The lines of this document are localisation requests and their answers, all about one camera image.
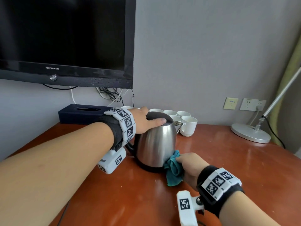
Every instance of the television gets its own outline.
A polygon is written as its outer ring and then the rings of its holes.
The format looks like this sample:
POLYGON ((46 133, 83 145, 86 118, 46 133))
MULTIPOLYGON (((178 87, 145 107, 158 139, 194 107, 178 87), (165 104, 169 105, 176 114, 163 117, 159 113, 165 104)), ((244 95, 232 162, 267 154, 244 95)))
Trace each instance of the television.
POLYGON ((0 0, 0 78, 132 88, 136 0, 0 0))

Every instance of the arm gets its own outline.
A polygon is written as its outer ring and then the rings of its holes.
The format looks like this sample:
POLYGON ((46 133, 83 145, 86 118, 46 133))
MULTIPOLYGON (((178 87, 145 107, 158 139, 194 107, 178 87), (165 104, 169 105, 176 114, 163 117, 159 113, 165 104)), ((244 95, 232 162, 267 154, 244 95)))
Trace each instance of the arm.
MULTIPOLYGON (((147 121, 146 107, 131 112, 137 133, 166 122, 147 121)), ((1 224, 49 225, 113 143, 109 126, 93 123, 2 161, 1 224)))
MULTIPOLYGON (((183 154, 176 160, 182 163, 185 170, 184 181, 197 191, 198 176, 209 164, 195 153, 183 154)), ((219 219, 223 226, 280 226, 240 191, 227 199, 219 219)))

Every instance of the kettle base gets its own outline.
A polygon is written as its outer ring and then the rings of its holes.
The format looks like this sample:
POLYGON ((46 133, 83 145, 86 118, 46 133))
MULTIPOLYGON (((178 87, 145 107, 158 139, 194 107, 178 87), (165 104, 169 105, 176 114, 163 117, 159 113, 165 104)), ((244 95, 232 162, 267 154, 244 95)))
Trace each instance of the kettle base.
POLYGON ((139 167, 141 167, 143 170, 148 171, 148 172, 152 172, 152 173, 164 173, 165 169, 164 167, 150 167, 147 166, 145 164, 143 164, 142 162, 139 161, 139 159, 137 159, 135 157, 136 163, 138 164, 139 167))

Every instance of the hand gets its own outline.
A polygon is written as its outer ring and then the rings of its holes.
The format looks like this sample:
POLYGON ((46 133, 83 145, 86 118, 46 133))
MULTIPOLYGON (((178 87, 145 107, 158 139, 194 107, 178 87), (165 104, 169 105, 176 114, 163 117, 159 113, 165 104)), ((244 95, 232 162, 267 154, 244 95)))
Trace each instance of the hand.
POLYGON ((142 134, 151 128, 161 126, 166 123, 165 118, 158 118, 151 121, 146 119, 146 114, 148 113, 148 108, 142 107, 141 109, 133 108, 129 109, 133 114, 136 123, 136 133, 142 134))
POLYGON ((185 170, 184 182, 187 182, 194 190, 197 190, 198 176, 201 171, 209 166, 205 160, 203 160, 196 153, 186 153, 175 158, 179 163, 182 163, 185 170))

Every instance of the dark blue tissue box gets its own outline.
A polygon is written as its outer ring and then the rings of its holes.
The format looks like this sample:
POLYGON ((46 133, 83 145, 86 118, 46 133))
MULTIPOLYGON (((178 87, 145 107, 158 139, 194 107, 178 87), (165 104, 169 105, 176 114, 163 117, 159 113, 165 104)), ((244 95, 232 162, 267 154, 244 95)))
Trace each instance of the dark blue tissue box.
POLYGON ((58 111, 61 124, 91 124, 112 107, 70 104, 58 111))

